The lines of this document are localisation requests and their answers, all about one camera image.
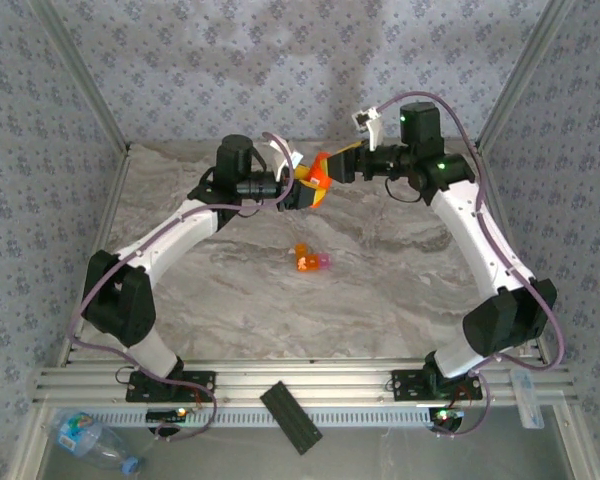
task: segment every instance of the marble surface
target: marble surface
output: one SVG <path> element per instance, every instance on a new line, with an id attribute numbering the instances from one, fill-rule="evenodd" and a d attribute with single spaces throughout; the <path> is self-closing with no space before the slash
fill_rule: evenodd
<path id="1" fill-rule="evenodd" d="M 108 249 L 177 208 L 215 162 L 217 145 L 134 145 Z M 343 145 L 298 146 L 310 162 Z M 393 190 L 415 193 L 406 181 Z M 291 249 L 298 242 L 329 253 L 331 270 L 297 272 Z M 154 297 L 160 334 L 185 359 L 423 357 L 457 335 L 478 303 L 442 222 L 422 202 L 390 199 L 380 179 L 335 185 L 318 209 L 234 218 L 166 272 Z M 117 344 L 90 325 L 83 338 Z"/>

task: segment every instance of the patterned wallpaper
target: patterned wallpaper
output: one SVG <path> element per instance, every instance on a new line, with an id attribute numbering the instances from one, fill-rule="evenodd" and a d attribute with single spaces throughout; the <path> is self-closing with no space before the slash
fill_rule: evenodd
<path id="1" fill-rule="evenodd" d="M 353 112 L 412 89 L 443 95 L 477 135 L 546 0 L 54 3 L 123 133 L 142 142 L 272 126 L 348 138 Z"/>
<path id="2" fill-rule="evenodd" d="M 55 361 L 117 154 L 28 5 L 0 1 L 0 478 Z"/>
<path id="3" fill-rule="evenodd" d="M 489 155 L 521 255 L 557 284 L 600 448 L 600 0 L 577 0 Z"/>

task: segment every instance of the blue bottle cap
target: blue bottle cap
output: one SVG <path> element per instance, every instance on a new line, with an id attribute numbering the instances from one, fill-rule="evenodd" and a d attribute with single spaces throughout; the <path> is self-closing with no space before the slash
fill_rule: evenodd
<path id="1" fill-rule="evenodd" d="M 140 461 L 136 457 L 129 457 L 122 463 L 122 473 L 131 475 L 138 468 Z"/>

